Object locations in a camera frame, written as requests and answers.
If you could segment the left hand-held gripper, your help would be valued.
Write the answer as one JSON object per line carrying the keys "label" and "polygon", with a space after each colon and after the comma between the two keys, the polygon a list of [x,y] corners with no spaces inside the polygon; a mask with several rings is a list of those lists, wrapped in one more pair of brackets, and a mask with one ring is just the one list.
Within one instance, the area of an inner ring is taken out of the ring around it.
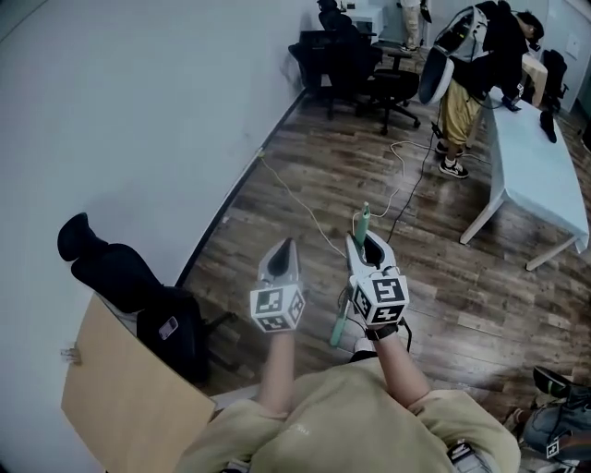
{"label": "left hand-held gripper", "polygon": [[249,294],[250,318],[266,334],[294,331],[306,301],[296,242],[284,238],[263,256]]}

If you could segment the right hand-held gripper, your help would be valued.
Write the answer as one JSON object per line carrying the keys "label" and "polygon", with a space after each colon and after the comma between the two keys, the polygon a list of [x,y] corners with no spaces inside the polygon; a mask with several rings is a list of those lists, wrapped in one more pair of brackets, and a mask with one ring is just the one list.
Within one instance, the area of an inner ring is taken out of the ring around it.
{"label": "right hand-held gripper", "polygon": [[376,233],[367,233],[365,258],[364,246],[348,233],[345,249],[355,311],[367,327],[399,324],[410,298],[392,247]]}

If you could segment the green handled tool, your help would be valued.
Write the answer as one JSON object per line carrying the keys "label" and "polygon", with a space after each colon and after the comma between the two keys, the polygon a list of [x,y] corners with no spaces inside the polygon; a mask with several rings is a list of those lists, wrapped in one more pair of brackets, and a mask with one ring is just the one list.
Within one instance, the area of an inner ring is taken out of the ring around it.
{"label": "green handled tool", "polygon": [[[366,234],[368,231],[368,223],[370,219],[370,208],[369,204],[365,201],[363,204],[363,208],[361,212],[355,213],[353,216],[353,220],[355,220],[356,216],[359,216],[359,220],[357,224],[352,223],[352,227],[354,230],[354,236],[356,242],[360,245],[360,247],[364,248],[364,242],[366,238]],[[346,286],[343,290],[344,299],[342,302],[339,303],[339,314],[337,316],[336,322],[332,328],[332,335],[330,338],[330,345],[332,347],[337,347],[341,341],[341,337],[344,332],[344,327],[347,321],[347,315],[349,310],[349,289]]]}

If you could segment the person's right forearm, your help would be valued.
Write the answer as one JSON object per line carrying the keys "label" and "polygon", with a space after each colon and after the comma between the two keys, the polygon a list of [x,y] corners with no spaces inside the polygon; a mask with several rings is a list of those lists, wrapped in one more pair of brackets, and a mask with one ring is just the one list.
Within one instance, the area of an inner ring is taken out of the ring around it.
{"label": "person's right forearm", "polygon": [[412,360],[397,334],[373,343],[388,393],[401,406],[410,407],[430,392],[428,379]]}

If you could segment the person's left forearm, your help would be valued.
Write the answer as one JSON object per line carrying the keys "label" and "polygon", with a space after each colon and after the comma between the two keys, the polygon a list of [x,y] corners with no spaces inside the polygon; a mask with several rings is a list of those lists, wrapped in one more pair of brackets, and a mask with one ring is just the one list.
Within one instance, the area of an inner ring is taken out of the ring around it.
{"label": "person's left forearm", "polygon": [[294,332],[282,332],[271,337],[257,401],[273,415],[287,413],[291,408],[295,383],[295,350]]}

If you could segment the black wrist watch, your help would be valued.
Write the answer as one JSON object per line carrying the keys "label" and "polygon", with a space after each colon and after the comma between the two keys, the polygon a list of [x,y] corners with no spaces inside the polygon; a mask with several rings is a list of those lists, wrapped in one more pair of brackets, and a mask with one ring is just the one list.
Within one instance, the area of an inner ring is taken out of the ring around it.
{"label": "black wrist watch", "polygon": [[396,334],[399,328],[395,323],[385,324],[381,327],[368,327],[365,330],[365,334],[368,340],[371,342],[377,342],[382,340],[391,334]]}

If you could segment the black headrest office chair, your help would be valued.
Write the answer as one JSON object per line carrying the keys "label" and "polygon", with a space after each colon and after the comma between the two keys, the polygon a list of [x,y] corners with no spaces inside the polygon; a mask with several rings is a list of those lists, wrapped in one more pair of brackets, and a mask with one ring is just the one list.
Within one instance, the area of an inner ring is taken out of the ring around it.
{"label": "black headrest office chair", "polygon": [[[98,238],[84,212],[60,229],[57,249],[71,264],[76,279],[121,312],[137,316],[137,338],[155,356],[188,382],[207,382],[211,373],[208,338],[223,322],[236,318],[233,312],[205,322],[190,292],[161,284],[133,248]],[[163,341],[158,329],[170,317],[176,317],[178,328]]]}

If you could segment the person's beige shirt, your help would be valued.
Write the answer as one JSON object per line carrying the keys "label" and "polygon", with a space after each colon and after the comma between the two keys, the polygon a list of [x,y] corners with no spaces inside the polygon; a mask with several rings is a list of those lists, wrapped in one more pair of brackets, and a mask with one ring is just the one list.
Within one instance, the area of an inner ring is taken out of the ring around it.
{"label": "person's beige shirt", "polygon": [[515,438],[467,393],[435,390],[401,406],[375,358],[300,377],[293,402],[282,414],[250,399],[231,404],[175,473],[453,473],[447,452],[460,440],[494,473],[521,463]]}

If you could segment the white cloth covered table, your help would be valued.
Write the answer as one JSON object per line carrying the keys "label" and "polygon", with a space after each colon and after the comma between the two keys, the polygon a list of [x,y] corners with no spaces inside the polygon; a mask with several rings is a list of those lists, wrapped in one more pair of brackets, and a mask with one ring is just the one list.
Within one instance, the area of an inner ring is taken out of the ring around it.
{"label": "white cloth covered table", "polygon": [[552,143],[539,124],[541,111],[520,101],[518,112],[502,104],[502,92],[493,88],[478,118],[486,123],[491,158],[488,204],[460,237],[466,245],[505,202],[511,202],[547,224],[567,233],[566,239],[529,261],[532,272],[573,246],[588,248],[590,231],[583,194],[572,157],[561,132]]}

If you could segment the light wooden table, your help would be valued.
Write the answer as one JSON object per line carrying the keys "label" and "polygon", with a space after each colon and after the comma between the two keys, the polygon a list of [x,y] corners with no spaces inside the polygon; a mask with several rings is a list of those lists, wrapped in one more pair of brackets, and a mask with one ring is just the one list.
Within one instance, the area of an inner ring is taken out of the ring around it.
{"label": "light wooden table", "polygon": [[208,397],[157,358],[99,296],[74,344],[61,408],[106,473],[173,473],[215,413],[255,385]]}

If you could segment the black green object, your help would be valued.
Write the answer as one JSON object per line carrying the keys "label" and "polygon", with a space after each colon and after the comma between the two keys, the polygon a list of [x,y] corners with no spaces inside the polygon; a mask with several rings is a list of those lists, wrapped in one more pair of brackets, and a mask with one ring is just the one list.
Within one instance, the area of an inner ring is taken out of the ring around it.
{"label": "black green object", "polygon": [[540,392],[555,398],[566,398],[572,385],[567,378],[559,373],[541,366],[533,368],[533,379]]}

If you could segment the black object on table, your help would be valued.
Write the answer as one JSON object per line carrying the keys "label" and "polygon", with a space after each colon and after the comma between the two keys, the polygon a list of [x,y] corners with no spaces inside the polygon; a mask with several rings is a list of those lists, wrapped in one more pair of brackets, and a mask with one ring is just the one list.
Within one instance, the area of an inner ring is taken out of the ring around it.
{"label": "black object on table", "polygon": [[551,143],[557,142],[554,116],[550,111],[542,111],[539,118],[540,127]]}

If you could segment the blue denim bag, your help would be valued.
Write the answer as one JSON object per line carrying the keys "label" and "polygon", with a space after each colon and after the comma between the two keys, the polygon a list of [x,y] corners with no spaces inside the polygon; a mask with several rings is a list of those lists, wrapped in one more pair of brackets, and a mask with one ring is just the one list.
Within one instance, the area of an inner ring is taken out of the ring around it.
{"label": "blue denim bag", "polygon": [[591,462],[591,388],[574,385],[562,403],[534,410],[524,440],[547,459]]}

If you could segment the light wooden panel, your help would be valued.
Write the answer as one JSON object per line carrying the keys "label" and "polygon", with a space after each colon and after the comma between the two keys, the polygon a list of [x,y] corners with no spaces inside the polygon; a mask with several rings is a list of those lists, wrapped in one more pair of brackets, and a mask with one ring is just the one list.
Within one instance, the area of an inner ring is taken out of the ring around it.
{"label": "light wooden panel", "polygon": [[534,93],[531,104],[539,107],[547,84],[548,69],[532,55],[524,55],[522,58],[522,70],[533,83]]}

